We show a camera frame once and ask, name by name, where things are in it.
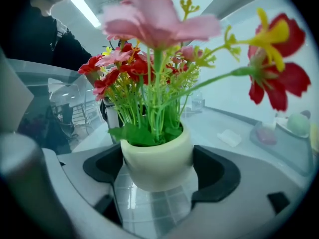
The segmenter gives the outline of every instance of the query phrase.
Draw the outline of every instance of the ceiling light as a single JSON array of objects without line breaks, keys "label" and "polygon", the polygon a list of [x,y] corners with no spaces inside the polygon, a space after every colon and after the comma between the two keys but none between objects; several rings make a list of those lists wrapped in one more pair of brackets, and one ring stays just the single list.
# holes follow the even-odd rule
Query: ceiling light
[{"label": "ceiling light", "polygon": [[91,22],[94,27],[101,26],[98,18],[94,15],[84,0],[71,0],[71,2],[83,13],[83,15]]}]

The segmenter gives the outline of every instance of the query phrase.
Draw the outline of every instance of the flower pot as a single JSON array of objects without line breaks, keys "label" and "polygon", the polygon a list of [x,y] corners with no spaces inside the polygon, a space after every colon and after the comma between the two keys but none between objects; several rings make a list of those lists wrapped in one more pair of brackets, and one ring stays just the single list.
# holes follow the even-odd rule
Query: flower pot
[{"label": "flower pot", "polygon": [[193,145],[184,125],[178,138],[163,145],[136,147],[121,140],[121,148],[133,182],[145,191],[159,192],[178,187],[192,169]]}]

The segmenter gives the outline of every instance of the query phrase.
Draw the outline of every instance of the person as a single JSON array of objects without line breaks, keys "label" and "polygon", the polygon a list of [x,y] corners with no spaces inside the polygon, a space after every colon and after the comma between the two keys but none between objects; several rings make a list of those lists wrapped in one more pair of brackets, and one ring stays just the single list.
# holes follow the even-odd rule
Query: person
[{"label": "person", "polygon": [[[10,20],[10,14],[8,14],[0,38],[0,46],[7,58],[47,64],[74,71],[77,71],[82,64],[89,60],[91,54],[82,47],[62,22],[51,15],[52,8],[60,1],[63,0],[27,0],[19,11],[18,17],[15,17],[14,20],[13,18]],[[44,88],[47,87],[32,87],[30,90],[38,95],[43,91],[47,92],[47,89]],[[47,110],[51,109],[49,97],[46,102],[41,104],[43,106],[42,112],[38,108],[32,109],[36,110],[33,118],[28,115],[29,117],[25,118],[23,122],[30,120],[31,125],[33,125],[33,120],[39,116],[39,113],[46,117],[48,114],[52,115],[52,111]],[[39,101],[30,105],[36,107],[39,105]],[[73,109],[68,109],[68,112],[72,115]],[[42,138],[42,141],[38,141],[38,143],[41,147],[53,149],[57,154],[71,152],[68,137],[64,136],[58,121],[54,121],[57,118],[52,116],[49,118],[48,130],[41,127],[42,130],[37,131],[37,135],[39,132],[45,134],[44,137],[38,137],[38,139]],[[25,134],[28,134],[25,129],[31,128],[30,126],[25,127],[23,123],[21,123],[21,127]],[[34,132],[29,130],[29,133],[32,137]]]}]

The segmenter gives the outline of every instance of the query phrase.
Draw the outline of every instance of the flower bouquet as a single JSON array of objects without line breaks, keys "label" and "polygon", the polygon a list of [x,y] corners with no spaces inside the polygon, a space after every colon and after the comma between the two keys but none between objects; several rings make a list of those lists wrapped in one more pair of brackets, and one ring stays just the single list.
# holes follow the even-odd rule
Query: flower bouquet
[{"label": "flower bouquet", "polygon": [[[226,77],[250,77],[249,96],[259,104],[265,92],[272,107],[285,111],[287,93],[301,96],[311,84],[299,65],[284,62],[303,45],[306,34],[294,19],[282,13],[271,22],[257,9],[261,20],[255,36],[237,40],[231,26],[224,43],[214,48],[185,46],[193,40],[208,41],[221,34],[213,15],[189,16],[199,10],[192,0],[181,0],[180,20],[172,0],[122,0],[105,8],[103,33],[121,40],[114,51],[92,57],[80,73],[96,77],[96,100],[114,103],[123,127],[109,129],[121,141],[122,152],[135,184],[149,191],[178,186],[192,166],[190,133],[181,122],[182,97]],[[137,44],[127,41],[136,38]],[[145,52],[139,43],[146,45]],[[226,49],[239,61],[240,45],[249,45],[250,63],[197,84],[201,67],[214,68],[218,50]],[[102,77],[97,71],[114,67]]]}]

